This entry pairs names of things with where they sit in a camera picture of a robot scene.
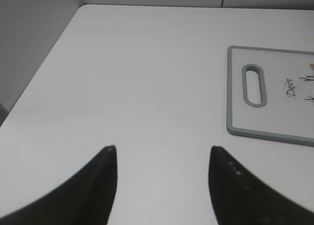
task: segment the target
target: white cutting board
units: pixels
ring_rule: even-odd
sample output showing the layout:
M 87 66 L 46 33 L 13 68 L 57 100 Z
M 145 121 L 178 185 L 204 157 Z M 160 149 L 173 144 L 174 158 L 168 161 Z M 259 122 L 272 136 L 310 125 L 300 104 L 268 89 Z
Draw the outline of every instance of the white cutting board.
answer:
M 313 64 L 314 53 L 310 52 L 231 46 L 228 49 L 228 132 L 314 145 Z M 266 92 L 264 106 L 254 107 L 245 101 L 243 80 L 246 78 L 242 69 L 247 65 L 262 69 L 264 87 L 260 84 L 259 89 Z M 248 84 L 247 89 L 250 93 L 256 88 Z

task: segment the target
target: table surface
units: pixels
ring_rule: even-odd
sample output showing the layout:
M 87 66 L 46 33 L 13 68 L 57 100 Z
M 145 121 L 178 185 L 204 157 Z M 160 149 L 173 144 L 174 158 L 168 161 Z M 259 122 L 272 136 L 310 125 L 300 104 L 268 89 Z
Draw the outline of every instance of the table surface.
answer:
M 230 45 L 314 50 L 314 11 L 86 5 L 0 128 L 0 216 L 103 146 L 118 154 L 110 225 L 216 224 L 212 145 L 314 211 L 314 148 L 226 131 Z

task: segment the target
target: cutting board handle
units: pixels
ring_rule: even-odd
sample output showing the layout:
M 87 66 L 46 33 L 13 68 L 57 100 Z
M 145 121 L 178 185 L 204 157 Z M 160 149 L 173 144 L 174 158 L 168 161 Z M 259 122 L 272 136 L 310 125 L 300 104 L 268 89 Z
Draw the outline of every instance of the cutting board handle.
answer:
M 252 103 L 248 99 L 247 95 L 247 77 L 246 72 L 247 71 L 254 71 L 257 73 L 259 78 L 259 88 L 260 88 L 260 97 L 261 102 L 260 103 Z M 266 86 L 265 86 L 265 78 L 264 78 L 264 72 L 263 69 L 256 65 L 256 64 L 247 64 L 242 68 L 242 84 L 243 84 L 243 99 L 244 101 L 252 106 L 252 107 L 263 107 L 267 104 L 267 95 L 266 95 Z

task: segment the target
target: gray cutting board rim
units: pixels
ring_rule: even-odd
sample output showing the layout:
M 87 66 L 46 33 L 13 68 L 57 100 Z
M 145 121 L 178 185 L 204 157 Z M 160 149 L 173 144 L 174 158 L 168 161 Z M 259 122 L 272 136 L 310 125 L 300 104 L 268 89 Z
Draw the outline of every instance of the gray cutting board rim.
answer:
M 230 46 L 227 51 L 227 118 L 226 118 L 227 131 L 232 135 L 314 146 L 313 138 L 237 128 L 233 126 L 232 49 L 259 50 L 259 51 L 283 52 L 283 53 L 294 53 L 294 54 L 308 54 L 308 55 L 314 55 L 314 52 L 281 50 L 281 49 L 260 48 L 260 47 L 245 47 L 245 46 L 234 46 L 234 45 Z

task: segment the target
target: white table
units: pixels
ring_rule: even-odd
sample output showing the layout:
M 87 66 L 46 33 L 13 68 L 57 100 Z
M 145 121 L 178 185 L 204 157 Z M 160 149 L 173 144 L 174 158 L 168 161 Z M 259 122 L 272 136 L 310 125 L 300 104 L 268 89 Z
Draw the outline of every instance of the white table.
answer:
M 230 45 L 314 50 L 314 11 L 86 5 L 0 128 L 0 216 L 118 153 L 110 225 L 216 224 L 209 152 L 225 147 L 314 211 L 314 148 L 226 131 Z

